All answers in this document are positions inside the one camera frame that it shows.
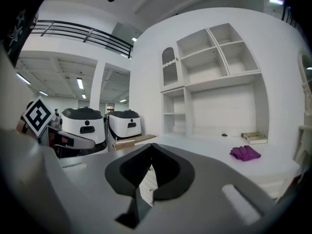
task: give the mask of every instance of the white table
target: white table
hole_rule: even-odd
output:
[[[230,155],[233,147],[248,145],[241,137],[210,137],[205,140],[187,139],[181,136],[158,136],[144,142],[178,147],[189,152],[212,157],[229,165],[260,186],[272,198],[281,197],[296,175],[299,165],[277,153],[278,147],[267,144],[251,145],[261,154],[258,159],[243,162]]]

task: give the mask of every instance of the metal railing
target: metal railing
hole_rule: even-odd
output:
[[[133,48],[133,45],[118,37],[98,29],[66,21],[38,20],[31,34],[40,34],[41,37],[52,35],[62,38],[80,39],[82,42],[104,46],[106,49],[122,54],[127,58],[131,57]]]

